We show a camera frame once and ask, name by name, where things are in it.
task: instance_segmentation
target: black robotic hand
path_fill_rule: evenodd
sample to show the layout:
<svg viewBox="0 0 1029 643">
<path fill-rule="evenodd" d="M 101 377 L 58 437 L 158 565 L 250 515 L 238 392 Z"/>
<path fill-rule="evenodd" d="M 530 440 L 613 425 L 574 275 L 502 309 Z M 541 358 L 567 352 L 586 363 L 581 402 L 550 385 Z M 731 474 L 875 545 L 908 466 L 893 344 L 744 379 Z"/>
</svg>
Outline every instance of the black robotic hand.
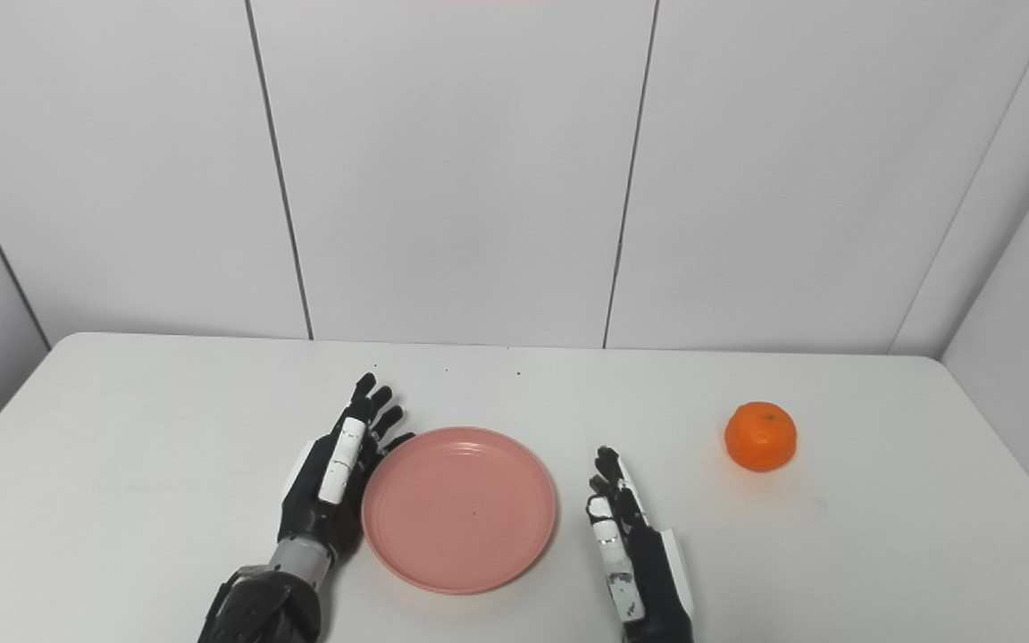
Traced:
<svg viewBox="0 0 1029 643">
<path fill-rule="evenodd" d="M 381 415 L 392 391 L 372 389 L 376 377 L 367 373 L 329 434 L 304 449 L 281 505 L 277 550 L 269 565 L 242 567 L 220 586 L 198 643 L 315 643 L 319 638 L 317 592 L 331 567 L 359 544 L 368 477 L 389 451 L 414 435 L 381 444 L 403 409 L 396 405 Z"/>
<path fill-rule="evenodd" d="M 617 452 L 600 448 L 595 467 L 587 513 L 622 618 L 622 640 L 694 643 L 694 603 L 673 531 L 649 525 Z"/>
<path fill-rule="evenodd" d="M 415 435 L 400 435 L 381 446 L 384 434 L 402 419 L 403 409 L 395 405 L 381 415 L 391 402 L 392 391 L 381 387 L 371 392 L 375 387 L 376 376 L 363 376 L 335 427 L 301 455 L 301 467 L 281 506 L 278 541 L 313 538 L 327 546 L 332 562 L 343 561 L 359 544 L 360 503 L 371 471 L 389 451 Z"/>
</svg>

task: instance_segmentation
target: pink plate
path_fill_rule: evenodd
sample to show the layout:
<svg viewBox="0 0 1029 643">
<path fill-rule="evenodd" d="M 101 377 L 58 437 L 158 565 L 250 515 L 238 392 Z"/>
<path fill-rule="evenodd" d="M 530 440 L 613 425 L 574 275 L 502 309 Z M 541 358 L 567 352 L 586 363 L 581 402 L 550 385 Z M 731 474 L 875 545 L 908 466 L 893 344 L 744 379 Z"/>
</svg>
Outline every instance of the pink plate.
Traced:
<svg viewBox="0 0 1029 643">
<path fill-rule="evenodd" d="M 475 594 L 534 565 L 556 510 L 551 475 L 522 443 L 450 427 L 414 436 L 380 463 L 363 496 L 363 530 L 397 577 Z"/>
</svg>

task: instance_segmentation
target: orange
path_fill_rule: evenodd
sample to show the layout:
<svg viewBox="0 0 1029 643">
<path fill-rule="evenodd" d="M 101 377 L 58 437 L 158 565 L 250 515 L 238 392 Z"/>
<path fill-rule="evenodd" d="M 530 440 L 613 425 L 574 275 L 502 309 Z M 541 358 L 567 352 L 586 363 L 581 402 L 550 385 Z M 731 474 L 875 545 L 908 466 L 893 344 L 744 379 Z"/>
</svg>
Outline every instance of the orange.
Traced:
<svg viewBox="0 0 1029 643">
<path fill-rule="evenodd" d="M 725 448 L 742 467 L 772 471 L 796 453 L 796 426 L 775 403 L 743 403 L 725 427 Z"/>
</svg>

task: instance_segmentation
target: robotic hand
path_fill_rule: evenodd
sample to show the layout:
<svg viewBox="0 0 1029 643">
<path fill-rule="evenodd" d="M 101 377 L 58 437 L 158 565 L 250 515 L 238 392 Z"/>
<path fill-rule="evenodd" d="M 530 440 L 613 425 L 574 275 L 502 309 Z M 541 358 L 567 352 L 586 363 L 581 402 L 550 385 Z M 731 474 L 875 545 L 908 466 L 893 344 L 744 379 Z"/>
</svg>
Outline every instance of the robotic hand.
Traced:
<svg viewBox="0 0 1029 643">
<path fill-rule="evenodd" d="M 626 643 L 694 643 L 694 603 L 673 530 L 657 531 L 617 452 L 598 450 L 590 525 Z"/>
<path fill-rule="evenodd" d="M 220 586 L 198 643 L 315 643 L 322 627 L 317 592 L 332 566 L 359 544 L 360 502 L 368 476 L 384 456 L 384 434 L 403 409 L 367 373 L 326 436 L 304 448 L 281 505 L 277 550 L 269 565 L 242 567 Z"/>
</svg>

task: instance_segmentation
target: white finger segment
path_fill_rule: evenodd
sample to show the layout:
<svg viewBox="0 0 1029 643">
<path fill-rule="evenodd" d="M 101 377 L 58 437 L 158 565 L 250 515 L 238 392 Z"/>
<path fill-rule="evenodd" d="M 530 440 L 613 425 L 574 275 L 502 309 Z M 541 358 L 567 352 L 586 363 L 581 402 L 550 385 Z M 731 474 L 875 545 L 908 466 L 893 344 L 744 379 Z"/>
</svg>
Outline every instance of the white finger segment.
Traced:
<svg viewBox="0 0 1029 643">
<path fill-rule="evenodd" d="M 622 622 L 634 622 L 643 619 L 646 608 L 641 603 L 637 581 L 633 576 L 633 562 L 626 555 L 626 544 L 622 542 L 622 534 L 617 531 L 617 523 L 613 522 L 613 513 L 609 501 L 599 496 L 590 499 L 587 511 L 597 522 L 593 523 L 593 536 L 598 539 L 598 552 L 601 553 L 601 564 L 606 571 L 606 586 L 617 609 L 617 617 Z"/>
<path fill-rule="evenodd" d="M 674 530 L 666 529 L 661 533 L 662 544 L 666 546 L 666 559 L 669 559 L 669 571 L 674 575 L 674 586 L 677 598 L 681 601 L 681 609 L 694 619 L 694 596 L 689 594 L 689 577 L 685 574 L 685 561 L 681 559 L 681 548 L 678 548 Z"/>
<path fill-rule="evenodd" d="M 348 476 L 352 473 L 355 457 L 359 456 L 363 435 L 368 430 L 367 424 L 354 418 L 344 418 L 340 427 L 340 435 L 335 437 L 335 448 L 331 452 L 331 460 L 323 471 L 320 481 L 320 500 L 340 504 L 344 497 L 344 488 L 348 486 Z"/>
</svg>

